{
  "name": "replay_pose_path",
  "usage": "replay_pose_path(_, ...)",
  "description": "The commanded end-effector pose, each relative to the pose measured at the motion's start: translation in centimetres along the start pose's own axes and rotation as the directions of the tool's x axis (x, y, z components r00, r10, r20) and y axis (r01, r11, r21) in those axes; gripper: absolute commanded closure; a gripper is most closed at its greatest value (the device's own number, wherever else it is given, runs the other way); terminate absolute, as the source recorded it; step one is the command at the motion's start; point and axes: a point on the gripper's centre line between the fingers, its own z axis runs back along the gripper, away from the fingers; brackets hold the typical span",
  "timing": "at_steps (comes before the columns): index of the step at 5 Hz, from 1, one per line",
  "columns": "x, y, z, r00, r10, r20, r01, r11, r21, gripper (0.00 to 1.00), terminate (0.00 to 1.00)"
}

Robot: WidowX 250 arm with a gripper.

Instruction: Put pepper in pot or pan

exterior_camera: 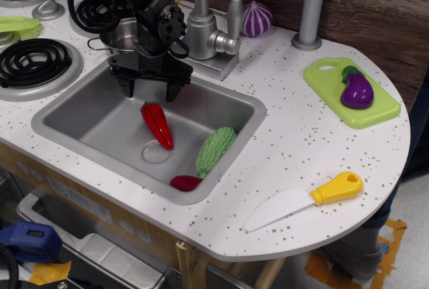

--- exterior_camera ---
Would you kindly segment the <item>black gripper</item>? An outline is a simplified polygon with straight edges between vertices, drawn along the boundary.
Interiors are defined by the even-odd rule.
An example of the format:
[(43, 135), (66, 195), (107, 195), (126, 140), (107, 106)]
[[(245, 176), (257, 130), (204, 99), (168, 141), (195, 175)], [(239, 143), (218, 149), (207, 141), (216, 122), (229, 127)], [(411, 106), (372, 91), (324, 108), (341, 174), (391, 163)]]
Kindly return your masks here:
[(137, 22), (135, 52), (109, 60), (124, 95), (133, 98), (137, 79), (167, 83), (166, 102), (172, 102), (190, 83), (192, 67), (170, 54), (170, 46), (185, 34), (184, 14), (174, 0), (125, 0)]

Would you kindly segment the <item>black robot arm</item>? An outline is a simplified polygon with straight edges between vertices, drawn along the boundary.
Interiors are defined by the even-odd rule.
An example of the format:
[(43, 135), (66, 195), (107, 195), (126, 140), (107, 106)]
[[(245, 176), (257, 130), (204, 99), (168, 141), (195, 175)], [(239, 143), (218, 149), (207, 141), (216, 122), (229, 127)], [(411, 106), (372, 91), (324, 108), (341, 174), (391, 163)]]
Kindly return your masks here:
[(137, 79), (167, 84), (166, 100), (172, 102), (181, 88), (190, 84), (192, 67), (184, 63), (188, 47), (184, 13), (174, 0), (124, 0), (136, 18), (135, 49), (109, 58), (111, 74), (117, 77), (127, 97), (133, 96)]

